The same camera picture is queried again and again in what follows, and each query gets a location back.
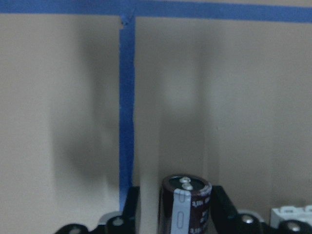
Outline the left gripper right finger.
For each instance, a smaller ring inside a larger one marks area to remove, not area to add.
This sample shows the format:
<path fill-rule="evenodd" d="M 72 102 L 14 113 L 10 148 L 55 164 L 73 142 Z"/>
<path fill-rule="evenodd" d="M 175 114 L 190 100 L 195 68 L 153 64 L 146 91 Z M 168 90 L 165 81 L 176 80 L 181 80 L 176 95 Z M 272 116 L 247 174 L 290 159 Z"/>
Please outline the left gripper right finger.
<path fill-rule="evenodd" d="M 220 185 L 212 187 L 211 217 L 218 234 L 238 233 L 238 210 Z"/>

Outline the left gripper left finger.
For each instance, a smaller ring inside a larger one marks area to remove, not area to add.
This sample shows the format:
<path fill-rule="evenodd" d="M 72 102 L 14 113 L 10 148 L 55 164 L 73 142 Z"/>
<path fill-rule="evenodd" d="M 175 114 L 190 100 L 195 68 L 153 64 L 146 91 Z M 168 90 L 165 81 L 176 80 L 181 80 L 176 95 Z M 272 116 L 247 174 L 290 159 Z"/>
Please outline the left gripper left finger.
<path fill-rule="evenodd" d="M 122 216 L 126 221 L 126 226 L 129 228 L 127 233 L 139 234 L 141 221 L 141 196 L 139 186 L 131 187 L 128 190 Z"/>

